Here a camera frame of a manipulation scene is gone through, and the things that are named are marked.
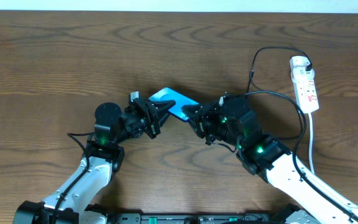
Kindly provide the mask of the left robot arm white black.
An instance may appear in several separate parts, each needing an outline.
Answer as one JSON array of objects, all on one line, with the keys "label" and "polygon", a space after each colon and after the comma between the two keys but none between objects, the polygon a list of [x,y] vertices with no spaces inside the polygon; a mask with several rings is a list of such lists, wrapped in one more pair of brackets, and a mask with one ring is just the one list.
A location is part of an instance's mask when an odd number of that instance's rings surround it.
[{"label": "left robot arm white black", "polygon": [[54,193],[41,202],[26,200],[15,212],[14,223],[113,223],[112,215],[91,204],[94,196],[119,172],[124,160],[123,141],[146,134],[160,134],[169,116],[173,100],[150,101],[130,98],[127,108],[107,102],[95,112],[94,131],[86,133],[81,162],[72,175]]}]

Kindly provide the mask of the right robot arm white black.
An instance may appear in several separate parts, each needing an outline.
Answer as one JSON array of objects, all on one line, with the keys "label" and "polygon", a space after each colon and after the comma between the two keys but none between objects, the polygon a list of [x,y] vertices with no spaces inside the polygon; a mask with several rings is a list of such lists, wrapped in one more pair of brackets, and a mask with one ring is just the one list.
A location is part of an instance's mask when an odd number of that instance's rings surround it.
[{"label": "right robot arm white black", "polygon": [[196,135],[208,145],[223,141],[252,175],[285,192],[320,223],[358,223],[358,205],[315,176],[294,151],[262,130],[244,96],[182,108]]}]

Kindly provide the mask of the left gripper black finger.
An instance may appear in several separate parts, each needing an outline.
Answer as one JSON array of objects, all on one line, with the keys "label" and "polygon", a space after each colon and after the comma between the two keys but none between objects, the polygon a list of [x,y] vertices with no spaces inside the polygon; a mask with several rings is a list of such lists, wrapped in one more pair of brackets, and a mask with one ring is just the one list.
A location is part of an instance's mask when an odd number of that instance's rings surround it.
[{"label": "left gripper black finger", "polygon": [[169,112],[169,109],[175,106],[175,104],[174,100],[150,101],[151,109],[149,109],[149,115],[151,118],[158,118],[161,113]]},{"label": "left gripper black finger", "polygon": [[168,119],[169,116],[170,116],[169,112],[166,112],[164,114],[161,113],[158,116],[158,125],[159,125],[160,128],[164,125],[164,123],[166,122],[166,120]]}]

